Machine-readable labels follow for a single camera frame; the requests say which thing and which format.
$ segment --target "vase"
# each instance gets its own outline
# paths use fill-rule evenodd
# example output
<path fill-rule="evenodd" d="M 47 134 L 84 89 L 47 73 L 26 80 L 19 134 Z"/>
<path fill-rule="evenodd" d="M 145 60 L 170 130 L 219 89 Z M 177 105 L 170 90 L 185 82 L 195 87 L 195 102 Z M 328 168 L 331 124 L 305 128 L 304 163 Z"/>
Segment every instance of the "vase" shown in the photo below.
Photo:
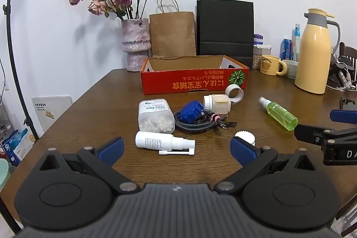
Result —
<path fill-rule="evenodd" d="M 138 72 L 151 48 L 149 19 L 125 19 L 121 27 L 124 35 L 123 50 L 128 53 L 126 69 Z"/>

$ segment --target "green liquid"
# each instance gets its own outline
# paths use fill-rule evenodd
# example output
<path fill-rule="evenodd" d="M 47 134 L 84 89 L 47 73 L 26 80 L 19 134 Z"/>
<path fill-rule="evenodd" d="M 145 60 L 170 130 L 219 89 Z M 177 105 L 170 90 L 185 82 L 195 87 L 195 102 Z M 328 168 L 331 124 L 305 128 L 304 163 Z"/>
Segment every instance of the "green liquid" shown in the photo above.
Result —
<path fill-rule="evenodd" d="M 293 131 L 297 126 L 298 120 L 292 115 L 288 110 L 281 107 L 276 102 L 271 102 L 267 106 L 268 113 L 281 125 L 283 125 L 287 130 Z"/>

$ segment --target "light stand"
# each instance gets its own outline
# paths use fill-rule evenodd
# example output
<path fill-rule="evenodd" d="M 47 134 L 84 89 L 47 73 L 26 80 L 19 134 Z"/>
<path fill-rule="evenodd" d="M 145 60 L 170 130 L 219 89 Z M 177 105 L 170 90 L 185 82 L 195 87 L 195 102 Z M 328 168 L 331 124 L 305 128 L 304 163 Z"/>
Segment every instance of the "light stand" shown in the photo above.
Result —
<path fill-rule="evenodd" d="M 8 53 L 10 56 L 11 70 L 12 70 L 12 74 L 14 76 L 17 94 L 19 96 L 21 106 L 22 106 L 22 108 L 24 110 L 24 114 L 25 114 L 24 125 L 26 124 L 31 129 L 31 132 L 35 138 L 35 142 L 37 142 L 37 140 L 39 139 L 39 136 L 38 136 L 36 129 L 33 125 L 33 121 L 29 115 L 29 112 L 27 111 L 26 104 L 24 101 L 24 96 L 22 95 L 22 92 L 21 92 L 19 78 L 17 77 L 16 67 L 15 67 L 14 52 L 12 50 L 12 40 L 11 40 L 11 20 L 10 20 L 11 0 L 8 0 L 7 5 L 3 5 L 2 8 L 6 15 L 6 32 L 7 32 L 7 36 L 8 36 Z M 15 221 L 13 216 L 11 216 L 10 212 L 6 208 L 6 205 L 4 204 L 1 197 L 0 197 L 0 213 L 4 217 L 6 223 L 9 225 L 11 230 L 15 233 L 15 235 L 18 234 L 21 231 L 21 228 L 19 227 L 19 225 L 17 225 L 17 222 Z"/>

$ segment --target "brown paper bag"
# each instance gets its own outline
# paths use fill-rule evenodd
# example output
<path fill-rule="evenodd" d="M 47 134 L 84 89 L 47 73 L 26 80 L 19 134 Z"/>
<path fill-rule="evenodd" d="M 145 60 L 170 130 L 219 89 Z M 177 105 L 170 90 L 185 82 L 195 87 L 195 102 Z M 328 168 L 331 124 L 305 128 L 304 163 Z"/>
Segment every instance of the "brown paper bag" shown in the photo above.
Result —
<path fill-rule="evenodd" d="M 162 13 L 150 15 L 153 56 L 195 56 L 195 17 L 193 12 L 180 12 L 177 2 L 171 0 L 177 12 L 165 13 L 162 1 L 160 1 L 160 4 L 158 3 L 158 7 Z"/>

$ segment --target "open cardboard box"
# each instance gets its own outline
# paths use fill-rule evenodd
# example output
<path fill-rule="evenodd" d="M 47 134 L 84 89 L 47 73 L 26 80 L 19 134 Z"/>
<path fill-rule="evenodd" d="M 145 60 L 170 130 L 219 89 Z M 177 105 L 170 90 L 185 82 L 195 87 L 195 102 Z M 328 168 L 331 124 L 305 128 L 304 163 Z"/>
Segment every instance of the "open cardboard box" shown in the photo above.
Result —
<path fill-rule="evenodd" d="M 148 58 L 140 70 L 144 95 L 245 89 L 249 68 L 227 56 Z"/>

